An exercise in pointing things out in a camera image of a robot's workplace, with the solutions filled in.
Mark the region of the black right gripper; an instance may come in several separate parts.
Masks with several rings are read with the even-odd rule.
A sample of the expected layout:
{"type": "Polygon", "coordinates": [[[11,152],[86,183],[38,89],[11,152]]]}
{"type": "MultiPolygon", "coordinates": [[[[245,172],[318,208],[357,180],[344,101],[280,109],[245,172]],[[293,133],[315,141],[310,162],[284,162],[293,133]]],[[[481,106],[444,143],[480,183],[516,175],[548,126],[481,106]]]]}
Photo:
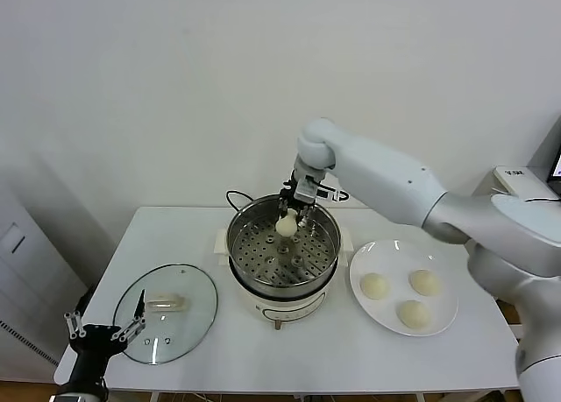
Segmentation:
{"type": "Polygon", "coordinates": [[[304,229],[316,204],[316,178],[311,171],[294,169],[279,195],[279,216],[289,209],[298,212],[298,227],[304,229]]]}

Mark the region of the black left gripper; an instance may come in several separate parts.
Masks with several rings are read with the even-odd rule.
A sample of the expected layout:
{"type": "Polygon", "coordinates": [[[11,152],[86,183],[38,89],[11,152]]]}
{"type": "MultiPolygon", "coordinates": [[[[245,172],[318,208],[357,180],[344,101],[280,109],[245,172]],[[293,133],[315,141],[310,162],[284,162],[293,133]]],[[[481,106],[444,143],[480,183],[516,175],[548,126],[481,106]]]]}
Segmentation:
{"type": "Polygon", "coordinates": [[[77,354],[117,355],[124,352],[127,343],[132,342],[146,327],[145,290],[138,298],[132,320],[121,328],[94,324],[83,326],[82,316],[94,292],[95,288],[91,286],[78,300],[75,309],[63,315],[70,338],[69,345],[77,354]]]}

